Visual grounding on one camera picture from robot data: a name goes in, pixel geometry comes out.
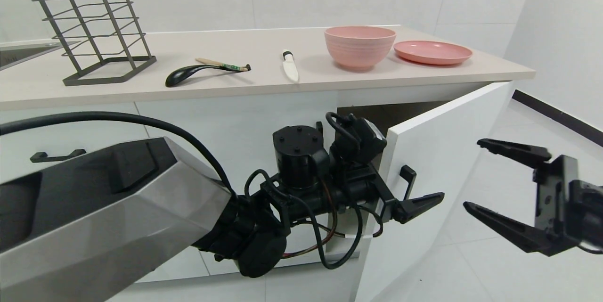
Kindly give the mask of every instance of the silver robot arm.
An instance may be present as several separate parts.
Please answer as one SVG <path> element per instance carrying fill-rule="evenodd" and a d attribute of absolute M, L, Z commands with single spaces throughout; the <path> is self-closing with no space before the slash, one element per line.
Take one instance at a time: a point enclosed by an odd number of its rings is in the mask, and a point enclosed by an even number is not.
<path fill-rule="evenodd" d="M 322 125 L 286 126 L 273 134 L 278 173 L 254 171 L 237 195 L 224 169 L 189 132 L 150 117 L 77 112 L 0 124 L 0 136 L 42 126 L 109 120 L 172 132 L 211 167 L 167 138 L 121 143 L 0 184 L 0 295 L 9 302 L 100 302 L 109 299 L 188 246 L 232 259 L 246 277 L 265 275 L 280 259 L 318 250 L 336 269 L 362 239 L 361 210 L 380 226 L 401 224 L 439 205 L 444 193 L 399 201 L 371 160 L 386 140 L 365 119 L 327 113 L 340 137 L 323 146 Z M 262 175 L 259 190 L 252 180 Z M 400 176 L 410 192 L 416 173 Z M 375 211 L 369 206 L 381 202 Z M 358 219 L 347 253 L 328 262 L 323 244 L 334 237 L 338 209 Z M 331 213 L 332 227 L 320 214 Z M 312 224 L 316 246 L 285 253 L 291 229 Z M 329 233 L 321 240 L 319 227 Z"/>
<path fill-rule="evenodd" d="M 231 199 L 215 178 L 160 138 L 0 184 L 2 300 L 109 299 L 213 229 Z"/>

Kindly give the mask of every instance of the countertop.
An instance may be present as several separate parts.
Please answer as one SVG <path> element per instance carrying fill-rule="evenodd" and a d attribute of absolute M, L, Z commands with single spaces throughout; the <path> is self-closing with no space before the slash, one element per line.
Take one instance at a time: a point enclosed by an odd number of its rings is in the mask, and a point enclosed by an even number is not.
<path fill-rule="evenodd" d="M 400 25 L 396 42 L 439 40 L 430 34 Z M 0 110 L 46 106 L 92 105 L 133 101 L 174 100 L 220 96 L 273 94 L 280 92 L 333 91 L 364 88 L 410 87 L 465 82 L 512 81 L 533 78 L 534 70 L 475 51 L 473 57 L 455 67 L 426 66 L 407 62 L 390 51 L 385 60 L 366 72 L 339 68 L 325 46 L 325 28 L 228 30 L 147 34 L 157 62 L 125 83 L 65 87 L 62 79 L 75 73 L 62 49 L 17 64 L 0 72 Z M 116 38 L 98 40 L 101 51 L 119 51 Z M 77 52 L 86 50 L 79 47 Z M 290 49 L 299 70 L 300 83 L 292 83 L 282 69 L 282 51 Z M 144 55 L 142 44 L 133 55 Z M 250 64 L 246 73 L 225 74 L 201 70 L 178 87 L 167 88 L 165 78 L 177 68 L 198 64 L 204 57 L 235 65 Z M 80 57 L 82 67 L 97 62 Z M 106 65 L 93 75 L 121 76 L 127 63 Z"/>

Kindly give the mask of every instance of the sink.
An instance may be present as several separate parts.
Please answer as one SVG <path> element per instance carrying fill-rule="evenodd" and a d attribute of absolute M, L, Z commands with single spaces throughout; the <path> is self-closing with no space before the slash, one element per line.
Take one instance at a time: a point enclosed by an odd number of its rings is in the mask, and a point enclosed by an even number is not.
<path fill-rule="evenodd" d="M 60 48 L 59 42 L 0 47 L 0 70 Z"/>

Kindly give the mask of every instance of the dish rack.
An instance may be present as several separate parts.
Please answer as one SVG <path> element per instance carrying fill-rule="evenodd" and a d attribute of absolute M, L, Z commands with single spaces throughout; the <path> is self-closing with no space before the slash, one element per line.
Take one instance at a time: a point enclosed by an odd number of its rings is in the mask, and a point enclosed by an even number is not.
<path fill-rule="evenodd" d="M 139 17 L 134 13 L 134 8 L 132 8 L 133 2 L 131 0 L 84 0 L 87 2 L 86 4 L 82 4 L 82 0 L 33 1 L 40 4 L 46 16 L 43 21 L 47 21 L 52 26 L 56 34 L 52 38 L 59 40 L 63 49 L 65 49 L 65 53 L 62 55 L 68 57 L 75 67 L 75 73 L 63 79 L 63 83 L 67 87 L 73 85 L 126 82 L 157 61 L 157 58 L 151 55 L 151 51 L 145 40 L 145 33 L 140 28 L 140 23 L 138 23 Z M 63 4 L 65 1 L 68 1 L 67 10 L 51 10 L 52 4 L 57 1 L 61 1 Z M 93 15 L 92 10 L 98 10 L 99 8 L 103 9 L 101 14 Z M 76 24 L 65 28 L 64 23 L 69 23 L 70 21 Z M 93 34 L 90 26 L 101 22 L 110 23 L 110 25 L 106 26 L 109 28 L 112 27 L 112 29 L 108 29 L 108 32 Z M 127 28 L 133 32 L 125 32 L 124 30 Z M 111 40 L 112 38 L 116 38 L 119 41 L 121 50 L 118 52 L 101 51 L 98 40 Z M 77 40 L 77 42 L 72 44 L 71 40 Z M 146 55 L 132 55 L 130 48 L 137 43 L 144 46 Z M 78 48 L 82 46 L 88 46 L 88 49 L 84 49 L 85 51 L 80 50 L 80 53 L 78 53 Z M 78 57 L 96 57 L 98 61 L 82 68 Z M 130 64 L 131 70 L 117 77 L 83 78 L 102 66 L 115 62 L 127 62 Z"/>

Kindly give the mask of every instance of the black ladle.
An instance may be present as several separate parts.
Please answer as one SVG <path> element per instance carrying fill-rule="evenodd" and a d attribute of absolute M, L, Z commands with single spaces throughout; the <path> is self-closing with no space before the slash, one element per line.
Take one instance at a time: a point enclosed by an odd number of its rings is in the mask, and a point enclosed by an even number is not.
<path fill-rule="evenodd" d="M 248 71 L 252 69 L 249 66 L 249 64 L 247 64 L 245 66 L 245 68 L 247 68 Z M 209 64 L 184 66 L 183 68 L 179 68 L 178 70 L 175 70 L 174 72 L 172 72 L 171 74 L 168 75 L 168 78 L 165 79 L 165 86 L 168 88 L 175 87 L 176 85 L 181 83 L 183 80 L 192 76 L 192 74 L 198 72 L 199 70 L 203 70 L 203 69 L 218 69 L 218 70 L 224 70 L 224 71 L 233 72 L 233 73 L 242 72 L 241 70 L 233 70 L 231 68 L 226 68 L 225 66 L 209 65 Z"/>

